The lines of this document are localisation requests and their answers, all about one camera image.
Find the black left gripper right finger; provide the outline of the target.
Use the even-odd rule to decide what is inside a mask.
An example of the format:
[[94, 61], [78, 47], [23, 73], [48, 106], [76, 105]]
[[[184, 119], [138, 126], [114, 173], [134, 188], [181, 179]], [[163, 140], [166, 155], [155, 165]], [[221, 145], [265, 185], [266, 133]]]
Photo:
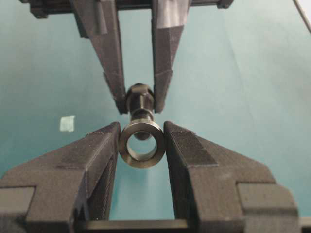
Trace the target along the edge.
[[290, 191], [253, 159], [165, 122], [174, 215], [197, 233], [297, 233]]

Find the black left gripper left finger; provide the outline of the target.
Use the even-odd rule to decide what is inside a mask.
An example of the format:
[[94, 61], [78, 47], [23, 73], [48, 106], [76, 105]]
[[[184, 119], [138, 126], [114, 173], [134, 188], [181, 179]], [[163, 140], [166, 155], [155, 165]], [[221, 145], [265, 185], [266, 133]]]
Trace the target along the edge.
[[72, 233], [76, 220], [108, 220], [120, 124], [6, 171], [0, 180], [3, 233]]

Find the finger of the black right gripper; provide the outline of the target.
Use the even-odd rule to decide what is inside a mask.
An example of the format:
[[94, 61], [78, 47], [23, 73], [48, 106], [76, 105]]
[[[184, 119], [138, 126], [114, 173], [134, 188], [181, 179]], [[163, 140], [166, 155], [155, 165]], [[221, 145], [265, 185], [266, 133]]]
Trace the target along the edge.
[[173, 75], [172, 66], [187, 22], [188, 0], [152, 1], [152, 43], [154, 64], [155, 112], [164, 109]]
[[118, 111], [126, 113], [121, 35], [115, 0], [70, 1], [81, 37], [89, 38]]

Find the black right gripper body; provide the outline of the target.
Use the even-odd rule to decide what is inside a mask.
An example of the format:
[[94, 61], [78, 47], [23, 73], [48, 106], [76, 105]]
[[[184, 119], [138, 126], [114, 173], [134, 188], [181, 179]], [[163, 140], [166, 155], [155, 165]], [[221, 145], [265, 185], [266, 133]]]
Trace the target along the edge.
[[[73, 7], [69, 0], [20, 0], [23, 4], [29, 4], [30, 12], [38, 19], [47, 18], [48, 15], [70, 14]], [[217, 6], [219, 9], [227, 9], [233, 0], [192, 0], [190, 6]], [[151, 0], [117, 0], [117, 10], [151, 9]]]

